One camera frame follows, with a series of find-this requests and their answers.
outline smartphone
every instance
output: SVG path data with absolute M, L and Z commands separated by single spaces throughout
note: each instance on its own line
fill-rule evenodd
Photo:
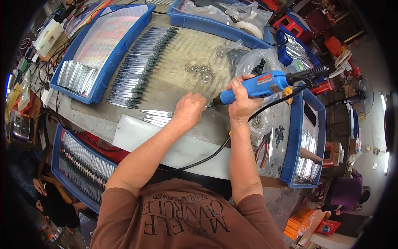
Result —
M 310 120 L 312 125 L 315 127 L 315 125 L 316 125 L 316 115 L 315 115 L 315 113 L 312 111 L 311 107 L 307 103 L 304 103 L 304 114 L 305 114 L 305 116 L 307 116 L 307 118 Z

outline yellow object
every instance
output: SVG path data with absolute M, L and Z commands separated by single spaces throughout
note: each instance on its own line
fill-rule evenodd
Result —
M 21 94 L 21 86 L 19 83 L 16 83 L 14 88 L 10 91 L 9 94 L 7 94 L 7 100 L 6 100 L 6 109 L 4 111 L 4 119 L 6 121 L 6 125 L 10 122 L 10 114 L 11 114 L 11 109 L 12 106 L 14 105 L 15 101 L 17 101 L 17 98 Z
M 286 97 L 286 96 L 288 96 L 289 94 L 292 94 L 292 93 L 293 93 L 292 87 L 291 87 L 291 86 L 288 86 L 288 87 L 283 91 L 283 97 Z M 292 104 L 292 102 L 293 102 L 293 98 L 290 98 L 290 99 L 285 100 L 285 101 L 286 101 L 286 103 L 287 103 L 288 105 L 290 105 L 290 104 Z

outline fluorescent light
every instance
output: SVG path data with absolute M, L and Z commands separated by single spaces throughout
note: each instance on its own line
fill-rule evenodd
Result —
M 387 173 L 388 169 L 388 159 L 390 158 L 390 153 L 386 152 L 386 164 L 384 165 L 384 173 Z
M 381 104 L 383 104 L 383 109 L 386 111 L 386 101 L 384 100 L 384 95 L 381 94 Z

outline black hair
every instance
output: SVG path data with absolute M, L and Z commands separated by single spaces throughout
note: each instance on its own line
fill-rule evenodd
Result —
M 371 196 L 371 188 L 369 186 L 363 186 L 362 188 L 365 189 L 365 192 L 363 194 L 361 194 L 361 197 L 359 198 L 359 201 L 358 201 L 359 204 L 364 203 Z

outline pliers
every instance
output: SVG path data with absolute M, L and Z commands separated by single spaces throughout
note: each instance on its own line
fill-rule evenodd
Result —
M 257 163 L 258 157 L 260 156 L 260 151 L 263 149 L 263 147 L 265 147 L 264 157 L 263 157 L 263 160 L 261 161 L 260 169 L 264 168 L 265 162 L 267 160 L 270 140 L 271 140 L 271 133 L 268 133 L 268 134 L 264 135 L 263 139 L 261 141 L 261 144 L 260 144 L 260 146 L 258 147 L 258 149 L 256 151 L 256 155 L 255 155 L 254 158 L 256 159 L 256 163 Z

